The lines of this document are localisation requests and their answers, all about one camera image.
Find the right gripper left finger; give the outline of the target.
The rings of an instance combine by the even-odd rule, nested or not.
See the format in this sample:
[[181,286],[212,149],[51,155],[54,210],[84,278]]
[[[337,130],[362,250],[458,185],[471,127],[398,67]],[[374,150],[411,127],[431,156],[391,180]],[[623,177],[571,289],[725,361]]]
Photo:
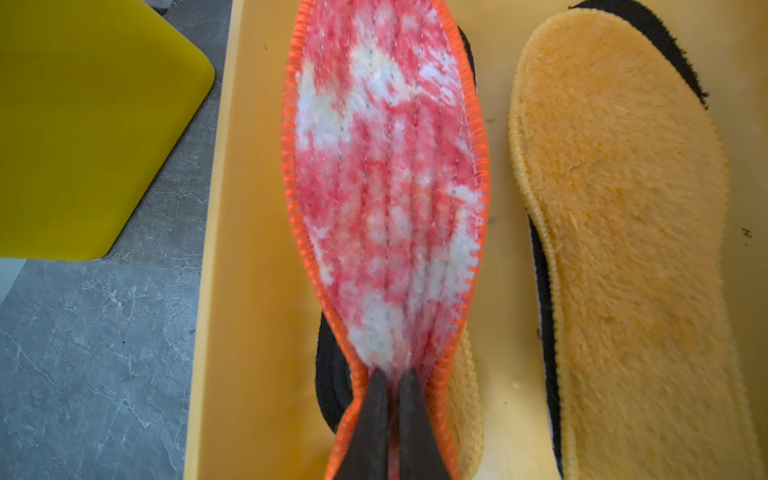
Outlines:
[[360,407],[336,480],[385,480],[388,477],[387,378],[376,369]]

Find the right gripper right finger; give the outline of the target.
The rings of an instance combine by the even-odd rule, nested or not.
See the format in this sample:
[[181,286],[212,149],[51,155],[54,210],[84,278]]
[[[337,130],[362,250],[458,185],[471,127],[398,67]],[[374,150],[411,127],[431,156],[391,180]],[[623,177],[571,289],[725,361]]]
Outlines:
[[450,479],[414,368],[409,369],[399,382],[399,443],[402,480]]

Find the black insole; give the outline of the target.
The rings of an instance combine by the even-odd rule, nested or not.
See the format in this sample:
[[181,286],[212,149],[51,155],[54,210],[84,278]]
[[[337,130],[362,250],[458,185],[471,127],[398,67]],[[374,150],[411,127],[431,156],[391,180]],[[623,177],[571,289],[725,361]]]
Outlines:
[[[315,357],[315,391],[324,420],[332,431],[353,400],[350,368],[325,316],[321,317]],[[429,396],[424,393],[430,418]],[[445,397],[448,408],[448,390]],[[393,406],[399,415],[399,403]]]
[[[639,30],[676,69],[688,87],[706,103],[707,93],[702,89],[698,76],[662,20],[648,7],[632,0],[588,0],[576,5],[578,9],[601,10],[621,17]],[[550,436],[557,471],[563,477],[562,432],[560,419],[560,394],[557,379],[554,307],[546,254],[537,228],[529,223],[536,291],[539,306],[539,339],[545,372],[546,401],[549,415]]]

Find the red patterned insole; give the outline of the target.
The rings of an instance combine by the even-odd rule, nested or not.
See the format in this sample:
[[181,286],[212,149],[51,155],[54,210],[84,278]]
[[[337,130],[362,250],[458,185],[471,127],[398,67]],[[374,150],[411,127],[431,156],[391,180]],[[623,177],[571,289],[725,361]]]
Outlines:
[[401,479],[393,406],[414,368],[450,479],[461,479],[445,397],[485,242],[490,161],[471,48],[447,4],[301,2],[281,148],[291,228],[353,387],[325,477],[380,369],[386,479]]

